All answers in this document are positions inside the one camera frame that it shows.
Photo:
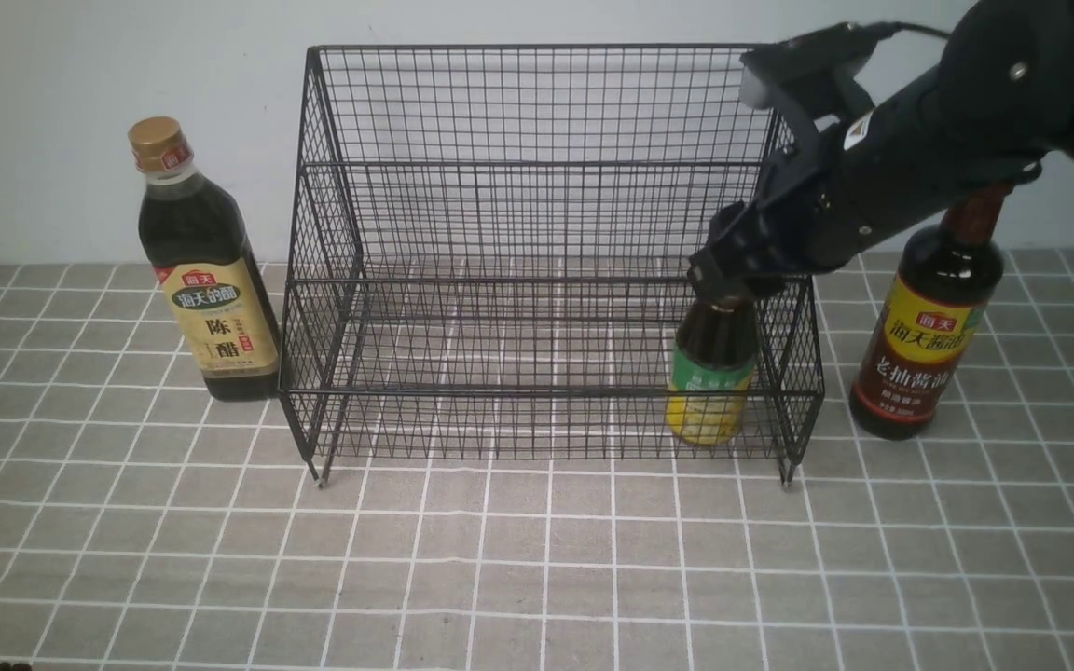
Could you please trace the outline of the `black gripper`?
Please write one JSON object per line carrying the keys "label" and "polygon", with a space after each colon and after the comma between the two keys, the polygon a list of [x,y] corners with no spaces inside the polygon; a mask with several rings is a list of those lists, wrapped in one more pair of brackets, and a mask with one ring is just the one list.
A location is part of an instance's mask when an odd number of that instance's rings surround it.
{"label": "black gripper", "polygon": [[843,119],[780,112],[750,202],[717,211],[687,279],[705,300],[763,298],[788,275],[844,267],[930,217],[930,120],[919,110]]}

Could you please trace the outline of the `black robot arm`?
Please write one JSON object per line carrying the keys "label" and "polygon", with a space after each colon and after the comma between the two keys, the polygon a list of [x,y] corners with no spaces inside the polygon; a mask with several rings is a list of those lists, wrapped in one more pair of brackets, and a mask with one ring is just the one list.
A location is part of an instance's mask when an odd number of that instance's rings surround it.
{"label": "black robot arm", "polygon": [[1074,160],[1074,1],[979,1],[937,64],[874,102],[857,73],[904,29],[844,21],[742,55],[743,102],[777,111],[792,143],[691,256],[698,297],[771,296],[981,188],[1035,180],[1045,154]]}

